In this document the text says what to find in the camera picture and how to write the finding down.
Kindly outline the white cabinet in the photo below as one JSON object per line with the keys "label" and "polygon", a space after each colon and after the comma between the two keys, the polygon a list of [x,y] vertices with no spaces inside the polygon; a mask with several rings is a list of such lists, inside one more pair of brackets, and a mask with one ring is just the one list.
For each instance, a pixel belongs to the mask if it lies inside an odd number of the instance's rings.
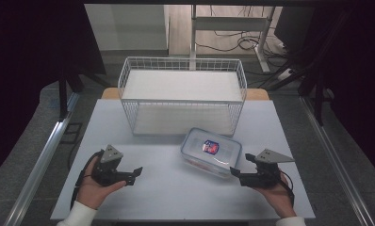
{"label": "white cabinet", "polygon": [[101,51],[165,51],[169,45],[167,5],[85,4]]}

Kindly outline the person's left hand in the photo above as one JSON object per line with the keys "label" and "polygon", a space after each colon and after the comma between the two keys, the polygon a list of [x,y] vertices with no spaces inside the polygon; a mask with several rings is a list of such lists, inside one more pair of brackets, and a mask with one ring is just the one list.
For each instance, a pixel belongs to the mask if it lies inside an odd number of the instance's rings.
{"label": "person's left hand", "polygon": [[76,200],[79,203],[82,203],[85,206],[95,210],[102,205],[109,194],[126,186],[125,181],[120,181],[111,186],[100,186],[98,183],[96,183],[90,176],[96,161],[97,157],[94,157],[88,164],[76,196]]}

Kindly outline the clear plastic lidded food container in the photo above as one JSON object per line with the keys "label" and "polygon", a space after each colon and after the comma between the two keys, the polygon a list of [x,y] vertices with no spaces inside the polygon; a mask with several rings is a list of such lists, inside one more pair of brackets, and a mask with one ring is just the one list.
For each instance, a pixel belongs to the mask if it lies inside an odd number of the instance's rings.
{"label": "clear plastic lidded food container", "polygon": [[200,128],[192,128],[181,145],[181,154],[190,165],[221,178],[231,175],[241,150],[239,142]]}

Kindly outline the black stand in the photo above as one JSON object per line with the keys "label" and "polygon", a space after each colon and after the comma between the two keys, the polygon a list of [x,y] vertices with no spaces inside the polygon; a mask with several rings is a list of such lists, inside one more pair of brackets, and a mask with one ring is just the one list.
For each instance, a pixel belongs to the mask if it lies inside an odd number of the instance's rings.
{"label": "black stand", "polygon": [[324,101],[324,74],[321,70],[322,63],[327,51],[320,50],[314,60],[305,69],[305,78],[298,88],[301,96],[307,96],[312,90],[315,91],[314,117],[317,123],[322,126],[322,103]]}
{"label": "black stand", "polygon": [[64,64],[58,74],[59,121],[64,121],[68,114],[67,86],[76,93],[84,88],[75,65]]}

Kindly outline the white power strip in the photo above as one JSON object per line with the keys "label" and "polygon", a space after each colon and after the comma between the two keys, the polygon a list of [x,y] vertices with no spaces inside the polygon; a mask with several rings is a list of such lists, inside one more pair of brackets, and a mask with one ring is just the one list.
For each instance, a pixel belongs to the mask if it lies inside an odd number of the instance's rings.
{"label": "white power strip", "polygon": [[284,72],[282,72],[282,73],[278,76],[278,80],[279,80],[279,81],[285,80],[285,79],[288,78],[292,73],[294,73],[294,70],[288,68],[288,69],[286,69]]}

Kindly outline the aluminium rail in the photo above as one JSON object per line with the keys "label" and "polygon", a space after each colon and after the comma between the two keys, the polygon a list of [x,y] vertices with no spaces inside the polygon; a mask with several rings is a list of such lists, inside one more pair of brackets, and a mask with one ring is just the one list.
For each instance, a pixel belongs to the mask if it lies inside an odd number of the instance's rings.
{"label": "aluminium rail", "polygon": [[79,97],[79,94],[73,92],[67,100],[65,118],[55,124],[55,127],[47,139],[34,168],[31,170],[24,187],[16,202],[13,204],[3,226],[21,225],[29,205],[41,184],[41,180],[49,167],[57,146],[66,131]]}
{"label": "aluminium rail", "polygon": [[314,128],[315,133],[329,159],[332,168],[334,169],[334,173],[336,174],[336,177],[349,200],[355,216],[358,218],[362,226],[375,226],[375,221],[369,213],[369,210],[361,193],[354,184],[353,180],[350,178],[346,168],[343,165],[343,162],[339,158],[334,148],[333,143],[327,135],[327,132],[318,123],[314,115],[315,110],[312,107],[310,100],[307,97],[300,97],[299,100],[302,103],[304,112],[308,117],[312,127]]}

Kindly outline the person's right hand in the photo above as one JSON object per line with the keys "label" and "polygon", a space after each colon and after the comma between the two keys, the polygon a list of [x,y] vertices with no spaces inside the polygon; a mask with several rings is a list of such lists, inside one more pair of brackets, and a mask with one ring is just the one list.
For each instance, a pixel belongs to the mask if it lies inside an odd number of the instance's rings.
{"label": "person's right hand", "polygon": [[288,192],[281,184],[277,184],[271,188],[257,188],[256,191],[265,197],[268,204],[280,218],[292,218],[297,216]]}

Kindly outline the white metal desk frame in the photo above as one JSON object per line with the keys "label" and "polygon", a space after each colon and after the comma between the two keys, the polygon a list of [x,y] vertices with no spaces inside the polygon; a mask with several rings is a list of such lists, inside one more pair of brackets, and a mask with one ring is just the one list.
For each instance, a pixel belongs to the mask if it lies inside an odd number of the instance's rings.
{"label": "white metal desk frame", "polygon": [[197,6],[191,6],[191,40],[189,56],[196,57],[196,32],[197,31],[236,31],[236,32],[257,32],[258,43],[254,46],[254,52],[263,73],[270,73],[269,64],[264,54],[264,45],[267,40],[270,25],[276,7],[271,7],[268,13],[262,17],[218,17],[198,16]]}

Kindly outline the white wire basket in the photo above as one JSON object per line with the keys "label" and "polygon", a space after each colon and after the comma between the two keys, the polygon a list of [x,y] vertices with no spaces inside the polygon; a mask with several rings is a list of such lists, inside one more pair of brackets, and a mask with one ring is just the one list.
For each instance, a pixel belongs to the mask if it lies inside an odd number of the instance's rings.
{"label": "white wire basket", "polygon": [[197,127],[231,137],[247,80],[238,59],[130,56],[118,92],[136,136],[184,135]]}

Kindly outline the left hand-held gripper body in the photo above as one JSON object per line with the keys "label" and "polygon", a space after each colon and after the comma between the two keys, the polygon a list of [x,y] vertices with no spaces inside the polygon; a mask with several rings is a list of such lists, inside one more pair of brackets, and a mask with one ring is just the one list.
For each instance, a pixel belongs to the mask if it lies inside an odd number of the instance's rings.
{"label": "left hand-held gripper body", "polygon": [[104,150],[99,152],[91,173],[91,178],[100,186],[111,186],[120,181],[128,180],[133,177],[132,172],[117,171],[117,167],[121,163],[123,154],[112,145],[107,145]]}

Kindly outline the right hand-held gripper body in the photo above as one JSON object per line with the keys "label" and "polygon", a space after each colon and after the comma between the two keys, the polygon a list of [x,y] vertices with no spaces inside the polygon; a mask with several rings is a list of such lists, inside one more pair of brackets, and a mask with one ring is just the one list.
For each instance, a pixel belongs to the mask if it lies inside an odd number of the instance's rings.
{"label": "right hand-held gripper body", "polygon": [[255,155],[255,157],[256,172],[241,172],[241,178],[238,179],[242,186],[259,188],[271,188],[277,184],[285,186],[281,179],[281,171],[278,164],[294,162],[292,157],[270,149],[265,149],[260,154]]}

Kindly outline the wooden table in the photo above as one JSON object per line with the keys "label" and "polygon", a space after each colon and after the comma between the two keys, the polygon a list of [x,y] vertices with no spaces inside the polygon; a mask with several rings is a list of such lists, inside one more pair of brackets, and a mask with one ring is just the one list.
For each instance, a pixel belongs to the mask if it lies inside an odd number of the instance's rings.
{"label": "wooden table", "polygon": [[[103,91],[102,99],[118,100],[119,93],[117,88],[107,88]],[[264,89],[247,89],[246,99],[249,101],[268,101],[269,94]]]}

